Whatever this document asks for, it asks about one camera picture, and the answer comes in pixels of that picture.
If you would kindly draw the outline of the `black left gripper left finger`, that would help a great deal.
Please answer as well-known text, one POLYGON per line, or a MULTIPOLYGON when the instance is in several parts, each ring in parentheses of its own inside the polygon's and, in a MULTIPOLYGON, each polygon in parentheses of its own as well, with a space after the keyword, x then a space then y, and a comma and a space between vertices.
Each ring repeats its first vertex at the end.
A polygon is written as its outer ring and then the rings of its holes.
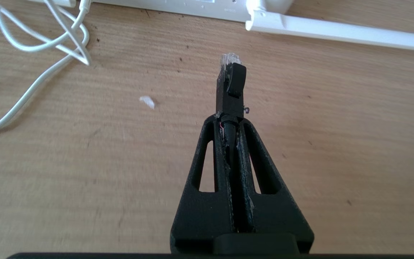
POLYGON ((173 254, 212 254, 213 241, 234 229, 220 126, 215 116, 208 117, 201 128, 182 197, 170 231, 173 254), (214 191, 201 192, 200 183, 208 143, 213 144, 214 191))

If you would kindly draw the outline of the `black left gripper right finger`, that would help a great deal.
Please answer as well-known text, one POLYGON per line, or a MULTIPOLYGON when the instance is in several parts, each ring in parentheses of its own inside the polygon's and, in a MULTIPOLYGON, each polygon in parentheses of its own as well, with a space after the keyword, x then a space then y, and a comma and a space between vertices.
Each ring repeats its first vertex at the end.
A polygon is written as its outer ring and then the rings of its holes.
POLYGON ((315 236, 253 124, 235 142, 235 230, 252 252, 308 254, 315 236))

